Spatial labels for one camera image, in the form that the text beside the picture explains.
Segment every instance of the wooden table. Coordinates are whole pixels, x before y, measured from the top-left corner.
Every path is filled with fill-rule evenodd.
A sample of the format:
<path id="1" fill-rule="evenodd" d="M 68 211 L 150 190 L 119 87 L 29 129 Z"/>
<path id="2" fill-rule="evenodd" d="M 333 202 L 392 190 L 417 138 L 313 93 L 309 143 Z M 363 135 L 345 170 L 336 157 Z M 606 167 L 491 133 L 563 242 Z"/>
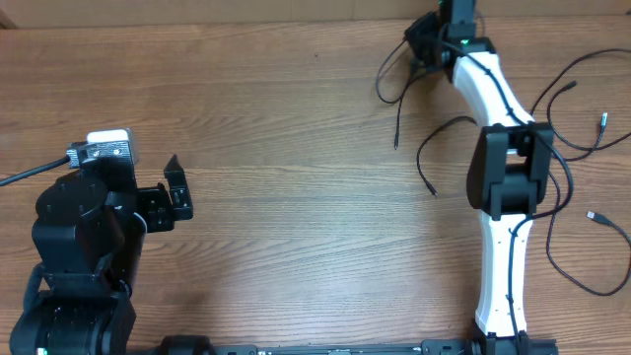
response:
<path id="1" fill-rule="evenodd" d="M 529 107 L 572 59 L 630 47 L 630 21 L 491 18 L 486 27 Z M 164 179 L 164 165 L 179 155 L 195 217 L 146 239 L 131 348 L 175 333 L 265 346 L 465 336 L 480 283 L 480 230 L 464 188 L 478 129 L 453 127 L 427 146 L 424 169 L 440 193 L 431 196 L 416 172 L 418 144 L 467 113 L 439 75 L 408 93 L 392 149 L 396 107 L 379 102 L 374 78 L 409 24 L 1 31 L 1 176 L 112 127 L 136 134 L 140 186 Z M 579 82 L 553 109 L 569 139 L 593 144 L 603 111 L 605 142 L 631 131 L 630 59 L 606 55 L 562 80 Z M 402 84 L 406 70 L 399 61 L 391 81 Z M 624 276 L 629 248 L 585 213 L 631 231 L 629 152 L 631 140 L 572 164 L 576 194 L 552 243 L 558 263 L 599 290 Z M 1 189 L 2 353 L 39 260 L 30 237 L 35 201 L 66 173 Z M 546 258 L 546 230 L 537 222 L 528 246 L 528 332 L 558 339 L 562 354 L 626 354 L 631 286 L 599 298 L 571 284 Z"/>

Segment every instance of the wooden surface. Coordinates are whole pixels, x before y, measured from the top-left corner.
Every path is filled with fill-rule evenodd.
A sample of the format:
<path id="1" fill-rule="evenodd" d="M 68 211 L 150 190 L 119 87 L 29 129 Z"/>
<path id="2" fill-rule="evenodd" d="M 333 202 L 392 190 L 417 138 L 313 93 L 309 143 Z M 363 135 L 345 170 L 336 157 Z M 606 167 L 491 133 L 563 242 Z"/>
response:
<path id="1" fill-rule="evenodd" d="M 396 109 L 378 101 L 373 81 L 408 25 L 2 31 L 1 176 L 57 159 L 103 128 L 134 129 L 140 186 L 162 180 L 178 153 L 195 217 L 146 239 L 132 348 L 175 333 L 268 346 L 464 336 L 480 283 L 480 230 L 464 195 L 478 130 L 453 127 L 428 145 L 423 166 L 440 193 L 432 197 L 416 172 L 418 144 L 467 113 L 439 75 L 406 97 L 392 149 Z M 487 32 L 525 107 L 575 57 L 631 46 L 624 16 L 490 19 Z M 398 63 L 386 90 L 403 80 Z M 563 83 L 572 79 L 579 86 L 553 110 L 569 139 L 591 145 L 603 111 L 605 142 L 631 131 L 629 57 L 586 62 Z M 585 213 L 631 231 L 629 152 L 626 141 L 572 165 L 575 198 L 554 235 L 559 264 L 599 290 L 624 276 L 629 248 Z M 39 260 L 35 201 L 66 173 L 0 190 L 2 353 Z M 631 286 L 598 298 L 569 283 L 546 259 L 546 229 L 537 222 L 529 240 L 528 332 L 557 338 L 562 354 L 628 353 Z"/>
<path id="2" fill-rule="evenodd" d="M 438 0 L 0 0 L 20 29 L 416 19 Z M 487 17 L 623 15 L 631 0 L 479 0 Z"/>

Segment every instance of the black machine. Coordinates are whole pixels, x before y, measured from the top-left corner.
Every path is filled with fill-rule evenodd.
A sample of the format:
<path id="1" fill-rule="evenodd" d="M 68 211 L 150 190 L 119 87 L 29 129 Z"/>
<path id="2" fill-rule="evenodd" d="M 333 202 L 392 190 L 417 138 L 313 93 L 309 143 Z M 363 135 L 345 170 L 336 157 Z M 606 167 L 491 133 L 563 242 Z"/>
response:
<path id="1" fill-rule="evenodd" d="M 473 0 L 441 1 L 405 32 L 415 56 L 453 78 L 464 53 L 494 52 L 475 36 Z M 552 143 L 547 124 L 483 127 L 469 175 L 472 207 L 494 221 L 503 215 L 531 215 L 545 195 Z M 515 150 L 526 162 L 507 164 Z M 131 132 L 93 133 L 67 151 L 77 169 L 58 179 L 38 199 L 33 239 L 42 263 L 29 280 L 24 313 L 10 340 L 14 355 L 117 355 L 136 315 L 130 302 L 145 234 L 170 231 L 193 217 L 184 171 L 176 156 L 165 168 L 169 191 L 158 184 L 138 188 Z M 41 280 L 49 291 L 39 291 Z M 213 347 L 205 336 L 170 336 L 142 354 L 154 355 L 556 355 L 554 340 L 531 340 L 481 332 L 472 339 L 425 340 L 416 344 L 256 348 Z"/>

